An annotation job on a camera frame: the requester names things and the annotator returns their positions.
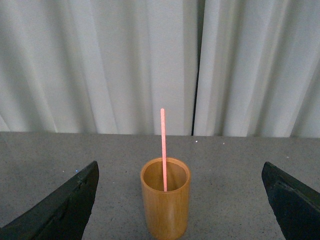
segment red straw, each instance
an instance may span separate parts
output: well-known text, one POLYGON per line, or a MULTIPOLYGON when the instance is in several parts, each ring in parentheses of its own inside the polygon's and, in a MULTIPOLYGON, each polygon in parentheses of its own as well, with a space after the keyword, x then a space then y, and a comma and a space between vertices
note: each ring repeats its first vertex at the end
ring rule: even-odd
POLYGON ((163 169, 163 188, 167 191, 167 153, 166 153, 166 118, 165 110, 161 108, 161 140, 162 140, 162 169, 163 169))

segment table surface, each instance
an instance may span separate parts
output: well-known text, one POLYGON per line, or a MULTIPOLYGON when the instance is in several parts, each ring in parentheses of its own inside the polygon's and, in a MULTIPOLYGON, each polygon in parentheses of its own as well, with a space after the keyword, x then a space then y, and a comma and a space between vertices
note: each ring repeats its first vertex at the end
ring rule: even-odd
MULTIPOLYGON (((182 240, 284 240, 261 179, 266 161, 320 191, 320 139, 167 136, 166 143, 168 157, 192 174, 182 240)), ((82 239, 153 239, 140 170, 157 157, 159 135, 1 132, 0 226, 96 160, 99 183, 82 239)))

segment cup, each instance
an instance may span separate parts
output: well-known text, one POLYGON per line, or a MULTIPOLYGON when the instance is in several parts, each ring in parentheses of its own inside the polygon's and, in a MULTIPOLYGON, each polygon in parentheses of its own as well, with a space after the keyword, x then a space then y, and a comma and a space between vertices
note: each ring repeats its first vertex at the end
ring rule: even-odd
POLYGON ((181 237, 188 224, 191 171, 172 157, 166 158, 167 191, 164 191, 162 158, 148 161, 140 173, 146 224, 159 240, 181 237))

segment white curtain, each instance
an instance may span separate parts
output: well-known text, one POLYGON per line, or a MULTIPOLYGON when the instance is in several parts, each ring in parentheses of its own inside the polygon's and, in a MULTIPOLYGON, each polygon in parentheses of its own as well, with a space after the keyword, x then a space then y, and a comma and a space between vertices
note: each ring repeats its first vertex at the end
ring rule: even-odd
POLYGON ((320 137, 320 1, 2 0, 0 131, 320 137))

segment bamboo cup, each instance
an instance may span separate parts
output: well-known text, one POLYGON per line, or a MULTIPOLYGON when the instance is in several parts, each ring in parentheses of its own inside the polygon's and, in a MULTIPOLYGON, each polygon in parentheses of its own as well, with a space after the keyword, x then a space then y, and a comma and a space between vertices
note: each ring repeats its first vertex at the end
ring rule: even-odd
POLYGON ((191 171, 172 157, 166 158, 167 191, 164 191, 162 158, 147 162, 140 173, 146 224, 159 240, 174 240, 187 229, 191 171))

